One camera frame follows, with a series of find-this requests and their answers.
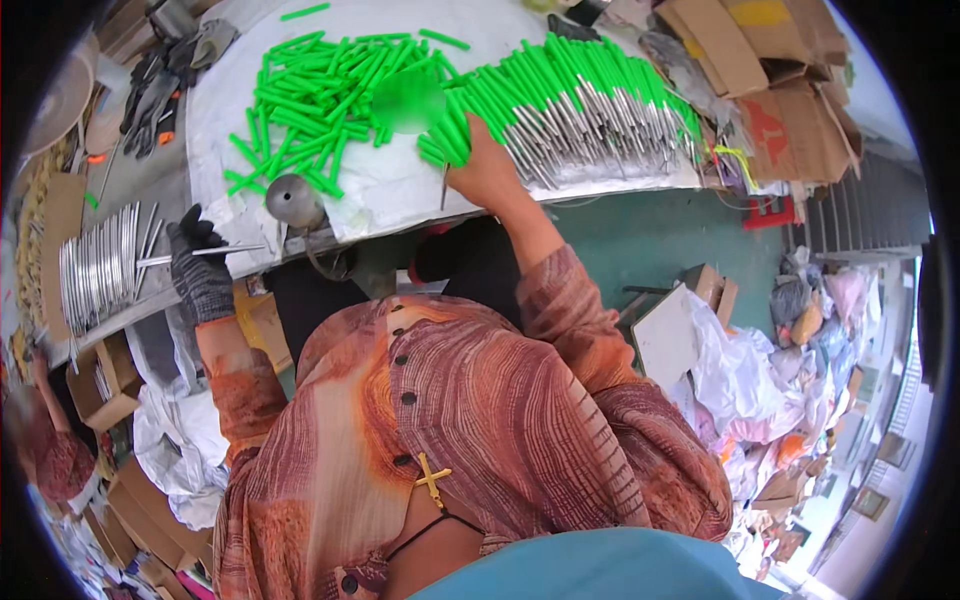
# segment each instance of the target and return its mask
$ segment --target patterned blouse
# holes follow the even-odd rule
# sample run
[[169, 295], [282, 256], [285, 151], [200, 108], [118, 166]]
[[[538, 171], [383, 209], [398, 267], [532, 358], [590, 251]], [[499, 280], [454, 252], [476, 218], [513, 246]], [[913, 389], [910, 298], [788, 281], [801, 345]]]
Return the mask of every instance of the patterned blouse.
[[376, 597], [420, 452], [452, 469], [438, 487], [477, 516], [482, 556], [617, 525], [724, 537], [724, 471], [634, 374], [616, 312], [573, 250], [516, 293], [523, 334], [457, 298], [342, 310], [308, 339], [289, 404], [260, 350], [206, 365], [232, 463], [214, 536], [218, 597]]

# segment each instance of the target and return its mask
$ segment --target work glove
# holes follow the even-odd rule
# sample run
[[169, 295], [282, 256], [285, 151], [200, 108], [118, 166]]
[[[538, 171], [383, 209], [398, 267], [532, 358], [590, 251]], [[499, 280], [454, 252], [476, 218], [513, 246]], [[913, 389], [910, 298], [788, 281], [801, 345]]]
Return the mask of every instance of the work glove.
[[227, 245], [224, 238], [214, 232], [212, 223], [200, 220], [200, 211], [200, 205], [194, 204], [179, 223], [167, 226], [172, 256], [170, 274], [197, 325], [236, 314], [227, 256], [193, 255], [194, 250]]

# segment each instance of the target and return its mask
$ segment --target black work glove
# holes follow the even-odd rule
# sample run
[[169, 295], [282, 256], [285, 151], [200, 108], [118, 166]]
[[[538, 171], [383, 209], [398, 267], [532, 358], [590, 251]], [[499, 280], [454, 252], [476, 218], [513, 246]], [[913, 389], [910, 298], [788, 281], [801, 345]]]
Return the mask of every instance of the black work glove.
[[200, 210], [200, 205], [194, 204], [179, 223], [167, 225], [172, 255], [170, 274], [197, 325], [236, 314], [227, 256], [194, 256], [192, 253], [201, 248], [227, 245], [224, 238], [213, 231], [212, 223], [200, 220]]

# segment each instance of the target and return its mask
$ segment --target woman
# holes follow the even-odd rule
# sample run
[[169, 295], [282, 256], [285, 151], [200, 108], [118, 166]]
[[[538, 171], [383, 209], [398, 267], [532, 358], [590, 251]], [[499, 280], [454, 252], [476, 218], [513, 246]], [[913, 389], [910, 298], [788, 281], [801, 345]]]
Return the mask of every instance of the woman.
[[4, 424], [27, 480], [45, 500], [65, 503], [79, 515], [100, 484], [100, 476], [93, 472], [96, 461], [70, 428], [50, 387], [47, 358], [38, 349], [31, 372], [35, 387], [11, 394], [4, 403]]
[[[496, 270], [499, 285], [477, 267], [473, 296], [514, 288], [514, 272], [515, 309], [452, 297], [451, 286], [469, 288], [458, 273], [446, 274], [444, 296], [379, 301], [362, 301], [352, 283], [311, 297], [303, 281], [300, 312], [331, 316], [299, 351], [281, 309], [298, 360], [289, 405], [233, 317], [223, 258], [191, 254], [223, 240], [197, 207], [168, 227], [174, 282], [199, 324], [230, 442], [219, 596], [400, 598], [546, 534], [632, 525], [720, 540], [729, 529], [723, 470], [631, 370], [615, 311], [483, 121], [469, 122], [472, 154], [449, 184], [499, 219], [516, 256]], [[437, 263], [485, 259], [440, 256], [417, 270], [433, 279], [423, 272], [444, 275]]]

